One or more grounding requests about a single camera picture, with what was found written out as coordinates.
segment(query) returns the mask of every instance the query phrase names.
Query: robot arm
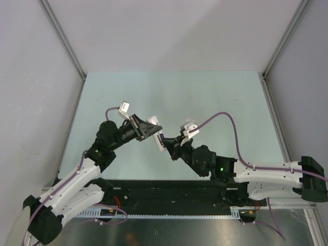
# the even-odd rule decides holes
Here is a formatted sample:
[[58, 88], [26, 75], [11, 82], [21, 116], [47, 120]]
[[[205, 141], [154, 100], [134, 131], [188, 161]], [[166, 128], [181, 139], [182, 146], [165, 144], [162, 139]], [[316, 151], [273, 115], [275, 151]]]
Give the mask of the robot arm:
[[127, 115], [128, 103], [123, 102], [120, 114], [125, 124], [117, 128], [113, 121], [105, 121], [96, 134], [96, 140], [86, 152], [79, 166], [39, 198], [29, 196], [24, 207], [31, 208], [32, 219], [28, 231], [42, 244], [53, 241], [63, 226], [87, 207], [112, 199], [112, 186], [99, 176], [115, 159], [114, 150], [133, 139], [143, 141], [162, 129], [141, 120], [135, 114]]
[[241, 197], [251, 200], [262, 200], [267, 197], [289, 197], [291, 193], [301, 195], [302, 199], [313, 202], [328, 201], [325, 181], [300, 172], [263, 170], [263, 167], [285, 168], [290, 170], [306, 170], [324, 177], [323, 168], [311, 157], [302, 157], [301, 161], [288, 163], [255, 163], [248, 162], [246, 167], [241, 160], [217, 156], [215, 152], [202, 145], [192, 147], [192, 137], [199, 130], [190, 121], [181, 127], [180, 135], [175, 138], [165, 138], [160, 134], [161, 144], [168, 150], [172, 160], [181, 158], [200, 177], [211, 174], [210, 179], [223, 187], [246, 187], [243, 194], [227, 191], [226, 199], [235, 206], [240, 203]]

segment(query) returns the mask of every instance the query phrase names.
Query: white wall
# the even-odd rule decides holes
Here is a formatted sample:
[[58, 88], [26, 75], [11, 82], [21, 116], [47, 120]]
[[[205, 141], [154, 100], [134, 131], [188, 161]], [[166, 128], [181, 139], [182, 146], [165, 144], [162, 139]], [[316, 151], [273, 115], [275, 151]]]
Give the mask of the white wall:
[[[328, 1], [315, 0], [269, 74], [294, 159], [314, 157], [328, 176]], [[328, 229], [328, 203], [318, 204]]]
[[49, 0], [87, 72], [263, 72], [300, 0]]
[[52, 178], [81, 80], [37, 1], [0, 1], [0, 245]]

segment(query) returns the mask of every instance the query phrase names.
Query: purple cable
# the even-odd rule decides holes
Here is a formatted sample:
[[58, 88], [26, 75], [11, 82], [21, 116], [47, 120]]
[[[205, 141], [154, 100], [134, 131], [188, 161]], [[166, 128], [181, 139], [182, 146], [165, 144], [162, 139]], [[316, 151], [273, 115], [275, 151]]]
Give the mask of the purple cable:
[[105, 116], [106, 116], [107, 121], [109, 121], [108, 112], [111, 111], [111, 110], [115, 110], [115, 109], [119, 109], [119, 107], [112, 107], [112, 108], [109, 108], [109, 109], [106, 110]]
[[279, 226], [279, 224], [278, 224], [278, 222], [277, 222], [276, 216], [274, 215], [274, 213], [273, 213], [273, 211], [272, 211], [271, 204], [270, 204], [270, 198], [269, 198], [269, 197], [268, 197], [268, 207], [269, 207], [269, 210], [270, 210], [270, 213], [271, 213], [272, 219], [273, 219], [273, 221], [274, 221], [274, 223], [275, 223], [275, 225], [276, 225], [276, 227], [277, 227], [277, 230], [279, 231], [279, 235], [282, 237], [282, 239], [283, 239], [284, 241], [286, 241], [286, 238], [285, 238], [285, 236], [283, 235], [282, 230], [281, 230], [281, 228], [280, 228], [280, 226]]
[[[236, 124], [235, 124], [235, 121], [233, 120], [232, 116], [227, 113], [227, 112], [219, 112], [219, 113], [216, 113], [215, 115], [213, 115], [212, 117], [210, 117], [208, 120], [206, 120], [204, 123], [202, 123], [199, 127], [193, 129], [190, 131], [190, 133], [192, 132], [195, 132], [199, 129], [201, 129], [202, 127], [204, 127], [207, 123], [209, 123], [211, 120], [213, 120], [215, 117], [219, 116], [219, 115], [226, 115], [227, 117], [229, 117], [231, 123], [232, 123], [232, 126], [234, 128], [234, 133], [235, 133], [235, 141], [236, 141], [236, 150], [237, 150], [237, 155], [238, 155], [238, 158], [240, 159], [240, 161], [248, 168], [250, 169], [253, 169], [253, 166], [252, 165], [249, 165], [246, 161], [244, 161], [244, 159], [241, 157], [241, 154], [240, 154], [240, 149], [239, 149], [239, 141], [238, 141], [238, 135], [237, 135], [237, 128], [236, 128]], [[291, 169], [291, 168], [275, 168], [275, 167], [255, 167], [254, 170], [270, 170], [270, 171], [289, 171], [289, 172], [296, 172], [296, 173], [303, 173], [303, 174], [307, 174], [307, 175], [311, 175], [311, 176], [314, 176], [314, 177], [317, 177], [317, 178], [320, 178], [326, 182], [328, 182], [328, 178], [325, 178], [325, 177], [322, 177], [321, 175], [318, 175], [316, 173], [312, 173], [312, 172], [308, 172], [308, 171], [304, 171], [304, 170], [299, 170], [299, 169]], [[278, 223], [277, 223], [277, 220], [276, 220], [276, 217], [275, 215], [273, 214], [273, 211], [271, 209], [271, 205], [270, 205], [270, 198], [268, 198], [268, 206], [269, 206], [269, 210], [270, 210], [270, 213], [271, 213], [271, 216], [272, 216], [272, 219], [277, 227], [277, 230], [265, 223], [265, 222], [255, 222], [255, 223], [258, 223], [258, 224], [263, 224], [263, 225], [266, 225], [267, 227], [270, 227], [272, 229], [274, 229], [281, 237], [283, 240], [286, 240], [285, 236], [283, 235]]]
[[271, 213], [272, 219], [273, 219], [273, 221], [274, 221], [274, 223], [275, 223], [275, 225], [276, 225], [277, 228], [274, 228], [274, 227], [273, 227], [272, 225], [270, 225], [269, 223], [262, 222], [262, 221], [244, 222], [244, 221], [242, 221], [242, 219], [240, 219], [240, 221], [241, 221], [242, 223], [245, 223], [245, 224], [262, 224], [262, 225], [264, 225], [264, 226], [267, 226], [267, 227], [271, 228], [272, 230], [274, 230], [276, 233], [278, 233], [278, 235], [279, 235], [284, 241], [286, 241], [286, 238], [285, 238], [285, 236], [283, 235], [283, 233], [282, 233], [282, 231], [281, 231], [281, 229], [280, 229], [280, 227], [279, 227], [279, 225], [278, 225], [278, 223], [277, 223], [276, 217], [275, 217], [275, 215], [274, 215], [274, 213], [273, 213], [273, 211], [272, 211], [271, 204], [270, 204], [270, 198], [268, 198], [268, 207], [269, 207], [269, 210], [270, 210], [270, 213]]
[[[84, 155], [86, 154], [87, 150], [84, 150], [83, 153], [82, 153], [82, 157], [81, 157], [81, 161], [80, 161], [80, 164], [78, 165], [77, 167], [77, 171], [80, 171], [81, 168], [82, 168], [82, 164], [83, 164], [83, 159], [84, 159]], [[39, 207], [37, 207], [37, 209], [34, 211], [34, 213], [32, 214], [31, 218], [30, 218], [30, 223], [29, 225], [31, 224], [31, 222], [33, 221], [33, 219], [36, 217], [37, 213], [40, 211], [40, 209], [44, 206], [44, 204], [47, 203], [47, 201], [50, 200], [50, 196], [53, 196], [55, 195], [59, 190], [61, 190], [65, 185], [67, 185], [75, 176], [77, 175], [76, 172], [74, 172], [74, 174], [69, 177], [65, 182], [63, 182], [56, 190], [54, 190], [40, 205]]]
[[[242, 157], [240, 154], [240, 149], [239, 149], [239, 141], [238, 141], [238, 135], [237, 135], [237, 128], [236, 128], [236, 124], [235, 121], [233, 120], [232, 116], [227, 113], [227, 112], [219, 112], [216, 113], [215, 115], [213, 115], [212, 117], [210, 117], [208, 120], [206, 120], [204, 123], [202, 123], [199, 127], [193, 129], [190, 131], [190, 133], [199, 130], [200, 128], [204, 127], [207, 123], [209, 123], [211, 120], [213, 120], [215, 117], [219, 116], [219, 115], [226, 115], [227, 117], [229, 117], [232, 126], [234, 128], [234, 133], [235, 133], [235, 141], [236, 141], [236, 150], [237, 150], [237, 155], [238, 158], [240, 159], [240, 161], [248, 168], [253, 169], [253, 166], [248, 164]], [[255, 170], [270, 170], [270, 171], [288, 171], [288, 172], [296, 172], [296, 173], [303, 173], [303, 174], [307, 174], [307, 175], [311, 175], [317, 178], [320, 178], [326, 182], [328, 182], [328, 178], [322, 177], [321, 175], [318, 175], [316, 173], [312, 173], [312, 172], [308, 172], [308, 171], [304, 171], [304, 170], [298, 170], [298, 169], [291, 169], [291, 168], [275, 168], [275, 167], [255, 167]]]
[[276, 233], [278, 233], [280, 235], [279, 231], [276, 228], [274, 228], [272, 225], [268, 224], [268, 223], [265, 223], [265, 222], [262, 222], [262, 221], [259, 221], [259, 222], [257, 222], [257, 221], [255, 221], [255, 222], [243, 222], [242, 220], [240, 220], [240, 221], [244, 224], [263, 224], [263, 225], [269, 227], [270, 229], [274, 230]]
[[[121, 221], [115, 222], [115, 223], [100, 221], [103, 224], [108, 224], [108, 225], [114, 226], [114, 225], [117, 225], [117, 224], [122, 224], [125, 221], [127, 221], [127, 219], [128, 219], [128, 214], [124, 210], [122, 210], [122, 209], [119, 209], [119, 208], [116, 208], [116, 207], [112, 207], [112, 206], [109, 206], [109, 205], [105, 205], [105, 204], [100, 204], [100, 203], [96, 203], [96, 204], [94, 204], [94, 206], [104, 206], [104, 207], [107, 207], [107, 208], [110, 208], [110, 209], [114, 209], [114, 210], [120, 211], [121, 213], [123, 213], [125, 215], [124, 220], [121, 220]], [[95, 219], [87, 219], [87, 220], [81, 221], [78, 224], [75, 224], [73, 227], [70, 227], [70, 228], [65, 229], [65, 231], [71, 230], [71, 229], [73, 229], [73, 228], [75, 228], [77, 226], [80, 226], [81, 224], [87, 223], [87, 222], [98, 222], [98, 221], [96, 221]]]

